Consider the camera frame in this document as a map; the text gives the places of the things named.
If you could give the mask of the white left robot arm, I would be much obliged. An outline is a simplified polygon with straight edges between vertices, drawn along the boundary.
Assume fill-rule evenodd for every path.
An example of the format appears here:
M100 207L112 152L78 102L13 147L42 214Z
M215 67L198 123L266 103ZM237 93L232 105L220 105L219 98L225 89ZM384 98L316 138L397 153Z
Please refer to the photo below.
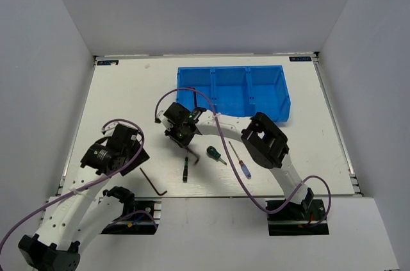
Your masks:
M35 270L75 270L81 251L106 226L135 213L135 195L122 186L107 189L109 179L125 176L149 159L139 126L114 119L102 127L80 160L69 191L54 200L56 208L33 235L24 235L18 248Z

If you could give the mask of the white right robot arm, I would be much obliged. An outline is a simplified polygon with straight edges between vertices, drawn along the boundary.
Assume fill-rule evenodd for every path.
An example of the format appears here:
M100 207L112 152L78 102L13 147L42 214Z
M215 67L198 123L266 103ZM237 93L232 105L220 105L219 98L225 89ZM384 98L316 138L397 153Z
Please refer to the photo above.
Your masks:
M302 182L290 157L287 136L264 113L252 117L214 114L196 107L192 111L179 103L156 114L165 126L165 135L178 146L187 148L195 135L220 135L242 143L252 160L275 177L289 203L281 213L302 220L313 210L313 191Z

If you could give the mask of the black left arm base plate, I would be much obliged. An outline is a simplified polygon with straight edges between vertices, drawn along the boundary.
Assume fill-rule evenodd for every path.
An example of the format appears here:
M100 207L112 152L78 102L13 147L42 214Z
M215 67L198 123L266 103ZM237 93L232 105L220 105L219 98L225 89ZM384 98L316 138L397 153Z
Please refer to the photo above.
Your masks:
M154 235L160 226L161 199L135 199L123 207L121 216L108 224L105 235Z

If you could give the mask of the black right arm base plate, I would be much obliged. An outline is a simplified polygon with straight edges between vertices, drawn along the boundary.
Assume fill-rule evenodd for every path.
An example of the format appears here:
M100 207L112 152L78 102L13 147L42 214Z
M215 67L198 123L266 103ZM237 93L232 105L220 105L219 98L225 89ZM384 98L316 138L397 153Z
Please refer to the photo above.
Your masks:
M269 236L329 235L326 220L316 225L325 215L324 202L314 199L305 215L294 215L290 205L276 214L267 215Z

